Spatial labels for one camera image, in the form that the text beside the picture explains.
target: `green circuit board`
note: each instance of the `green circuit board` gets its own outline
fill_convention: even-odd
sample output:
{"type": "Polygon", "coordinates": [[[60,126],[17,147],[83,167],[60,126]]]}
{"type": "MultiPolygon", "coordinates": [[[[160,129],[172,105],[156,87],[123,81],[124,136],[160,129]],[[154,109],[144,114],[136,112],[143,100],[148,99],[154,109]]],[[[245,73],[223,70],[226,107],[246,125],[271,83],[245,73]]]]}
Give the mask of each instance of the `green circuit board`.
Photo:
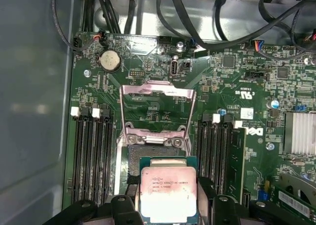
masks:
{"type": "MultiPolygon", "coordinates": [[[[78,37],[85,43],[94,34],[79,33],[78,37]]],[[[211,115],[223,109],[234,120],[242,121],[242,127],[246,128],[243,188],[250,192],[251,199],[258,198],[266,180],[278,180],[281,173],[297,176],[305,173],[310,175],[310,180],[316,179],[314,157],[283,153],[284,113],[293,111],[297,105],[306,105],[307,111],[316,107],[316,67],[305,61],[311,56],[273,61],[260,56],[251,45],[237,45],[218,52],[198,51],[191,42],[179,38],[120,34],[107,35],[105,44],[106,47],[95,41],[89,49],[74,56],[70,107],[104,107],[111,112],[108,195],[125,193],[128,172],[128,155],[124,148],[119,187],[115,185],[117,138],[122,133],[119,88],[121,85],[139,86],[148,80],[169,81],[176,88],[197,92],[189,129],[192,155],[196,153],[198,121],[203,114],[211,115]],[[184,43],[184,51],[177,50],[179,41],[184,43]],[[105,72],[97,63],[97,57],[105,49],[116,51],[121,58],[121,66],[114,73],[105,72]],[[179,63],[176,76],[170,74],[170,62],[175,55],[179,63]],[[89,70],[91,76],[84,76],[85,70],[89,70]],[[271,100],[279,101],[278,112],[273,117],[269,109],[271,100]],[[274,150],[267,149],[268,143],[275,146],[274,150]]],[[[295,53],[291,46],[264,45],[263,50],[275,56],[295,53]]],[[[125,121],[153,132],[177,130],[187,123],[190,104],[185,98],[163,94],[127,95],[124,98],[125,121]]],[[[64,208],[72,202],[75,134],[76,121],[70,116],[64,208]]]]}

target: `black cable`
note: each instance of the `black cable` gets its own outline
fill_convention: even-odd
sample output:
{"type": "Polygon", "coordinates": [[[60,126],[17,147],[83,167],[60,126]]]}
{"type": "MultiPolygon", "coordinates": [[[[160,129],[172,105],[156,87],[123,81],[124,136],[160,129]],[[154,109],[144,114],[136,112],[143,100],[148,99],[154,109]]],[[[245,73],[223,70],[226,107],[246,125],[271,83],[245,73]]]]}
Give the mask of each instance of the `black cable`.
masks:
{"type": "Polygon", "coordinates": [[[220,22],[220,13],[221,13],[221,8],[222,6],[226,3],[226,0],[215,0],[215,26],[216,26],[216,30],[218,32],[218,35],[220,36],[220,38],[223,41],[228,41],[228,39],[226,38],[222,26],[221,26],[221,22],[220,22]]]}
{"type": "Polygon", "coordinates": [[[81,30],[93,31],[94,0],[84,0],[81,30]]]}
{"type": "Polygon", "coordinates": [[[120,34],[119,22],[117,16],[115,15],[111,0],[103,0],[104,6],[109,13],[114,33],[120,34]]]}
{"type": "Polygon", "coordinates": [[[160,6],[161,6],[161,0],[156,0],[156,9],[157,9],[157,16],[160,20],[160,22],[163,24],[163,26],[170,32],[172,32],[173,34],[175,34],[176,36],[184,39],[184,40],[190,40],[191,38],[190,37],[187,37],[187,36],[184,36],[182,35],[181,33],[177,32],[175,29],[173,29],[169,24],[168,22],[166,21],[166,19],[163,17],[162,15],[162,12],[161,12],[161,9],[160,9],[160,6]]]}
{"type": "Polygon", "coordinates": [[[75,47],[73,44],[69,43],[67,38],[65,37],[61,27],[60,27],[60,24],[59,24],[59,21],[58,21],[58,17],[57,17],[57,11],[56,11],[56,0],[51,0],[51,9],[52,9],[52,12],[53,12],[53,20],[54,20],[54,25],[57,29],[57,32],[60,36],[60,38],[62,39],[62,41],[71,49],[75,50],[75,51],[78,51],[78,52],[81,52],[87,48],[90,47],[90,45],[94,42],[94,39],[91,39],[89,40],[89,42],[87,44],[85,44],[83,47],[75,47]]]}
{"type": "Polygon", "coordinates": [[[109,29],[109,32],[110,32],[110,33],[114,33],[114,32],[115,32],[115,31],[114,31],[114,27],[113,27],[113,25],[112,25],[112,21],[111,21],[110,15],[109,15],[109,13],[108,13],[108,10],[107,10],[107,8],[106,8],[106,6],[105,6],[105,4],[104,4],[104,1],[103,1],[103,0],[99,0],[99,2],[100,2],[100,5],[101,5],[101,9],[102,9],[102,12],[103,12],[103,16],[104,16],[105,21],[106,21],[106,23],[107,23],[107,27],[108,27],[108,29],[109,29]]]}
{"type": "MultiPolygon", "coordinates": [[[[259,12],[260,12],[262,18],[266,22],[270,23],[270,22],[275,20],[275,18],[273,16],[271,16],[270,13],[268,13],[268,11],[264,5],[264,0],[259,0],[258,8],[259,8],[259,12]]],[[[291,36],[291,28],[288,25],[286,25],[285,23],[279,22],[275,26],[284,30],[289,36],[291,36]]]]}
{"type": "MultiPolygon", "coordinates": [[[[225,4],[226,0],[215,0],[215,24],[216,24],[216,30],[217,32],[219,33],[220,37],[222,38],[222,40],[227,40],[224,32],[223,32],[223,29],[222,29],[222,26],[221,26],[221,23],[220,23],[220,11],[221,11],[221,7],[225,4]]],[[[296,59],[298,57],[301,57],[303,56],[305,53],[299,53],[299,54],[296,54],[296,55],[293,55],[293,56],[290,56],[290,57],[274,57],[273,55],[271,54],[268,54],[268,53],[265,53],[263,51],[258,51],[258,53],[265,57],[265,58],[269,58],[269,59],[272,59],[272,60],[276,60],[276,61],[287,61],[287,60],[292,60],[292,59],[296,59]]]]}
{"type": "Polygon", "coordinates": [[[310,53],[316,53],[316,49],[312,49],[315,45],[316,45],[316,41],[313,41],[309,46],[307,47],[302,47],[300,45],[297,44],[296,40],[295,40],[295,28],[296,28],[296,23],[297,23],[297,20],[298,20],[298,17],[299,15],[301,14],[302,12],[302,9],[298,10],[295,15],[294,15],[294,18],[293,18],[293,21],[292,21],[292,26],[291,26],[291,40],[293,42],[293,45],[301,50],[301,51],[305,51],[305,52],[310,52],[310,53]]]}
{"type": "Polygon", "coordinates": [[[284,20],[286,17],[288,17],[289,15],[294,13],[296,10],[302,8],[308,2],[308,0],[300,1],[299,3],[297,3],[296,5],[291,7],[289,10],[287,10],[286,12],[281,14],[277,19],[275,19],[274,21],[272,21],[268,25],[262,27],[261,29],[257,30],[256,32],[251,33],[245,37],[239,38],[239,39],[234,40],[234,41],[225,42],[225,43],[207,44],[207,43],[203,42],[203,40],[200,38],[199,34],[197,33],[195,27],[193,26],[193,24],[188,16],[188,13],[186,12],[185,7],[182,3],[182,0],[172,0],[172,1],[173,1],[174,6],[175,6],[175,9],[180,17],[182,24],[187,29],[187,31],[192,36],[192,38],[202,48],[210,49],[212,51],[232,47],[232,46],[235,46],[235,45],[238,45],[241,43],[245,43],[249,40],[257,38],[258,36],[262,35],[263,33],[267,32],[268,30],[270,30],[277,23],[279,23],[280,21],[284,20]]]}
{"type": "Polygon", "coordinates": [[[132,29],[133,19],[135,15],[136,0],[130,0],[128,4],[127,20],[124,28],[124,34],[130,34],[132,29]]]}

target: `motherboard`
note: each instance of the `motherboard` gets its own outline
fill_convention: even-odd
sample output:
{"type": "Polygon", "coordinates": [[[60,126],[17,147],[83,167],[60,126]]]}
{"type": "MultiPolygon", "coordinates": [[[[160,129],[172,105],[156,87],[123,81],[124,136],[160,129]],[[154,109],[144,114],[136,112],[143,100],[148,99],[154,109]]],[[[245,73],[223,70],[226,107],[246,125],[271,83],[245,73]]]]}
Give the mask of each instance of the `motherboard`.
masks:
{"type": "MultiPolygon", "coordinates": [[[[78,33],[76,42],[94,35],[78,33]]],[[[296,49],[262,51],[286,57],[296,49]]],[[[315,148],[293,146],[301,135],[291,135],[290,125],[301,114],[313,122],[314,63],[308,54],[270,60],[251,42],[210,52],[174,37],[107,34],[94,41],[74,55],[63,207],[124,194],[145,156],[197,156],[198,175],[245,206],[269,200],[281,174],[315,181],[315,148]],[[124,138],[136,129],[152,139],[124,138]],[[157,144],[161,132],[184,140],[165,136],[157,144]]]]}

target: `usb port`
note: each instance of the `usb port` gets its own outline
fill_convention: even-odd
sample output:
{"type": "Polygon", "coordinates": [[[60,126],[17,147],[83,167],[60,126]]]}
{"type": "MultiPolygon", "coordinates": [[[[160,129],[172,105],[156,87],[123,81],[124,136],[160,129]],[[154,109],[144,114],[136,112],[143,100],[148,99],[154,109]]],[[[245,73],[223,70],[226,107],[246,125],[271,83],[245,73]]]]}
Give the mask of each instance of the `usb port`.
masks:
{"type": "Polygon", "coordinates": [[[178,74],[178,62],[175,60],[171,61],[170,64],[170,74],[171,75],[177,75],[178,74]]]}

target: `aluminum heatsink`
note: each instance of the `aluminum heatsink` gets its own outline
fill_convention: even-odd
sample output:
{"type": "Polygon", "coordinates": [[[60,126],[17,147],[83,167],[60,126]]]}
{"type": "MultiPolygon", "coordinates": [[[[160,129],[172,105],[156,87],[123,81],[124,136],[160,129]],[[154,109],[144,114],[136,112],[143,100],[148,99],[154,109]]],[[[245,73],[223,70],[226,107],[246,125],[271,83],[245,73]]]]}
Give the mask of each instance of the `aluminum heatsink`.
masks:
{"type": "Polygon", "coordinates": [[[316,114],[285,114],[284,152],[316,155],[316,114]]]}

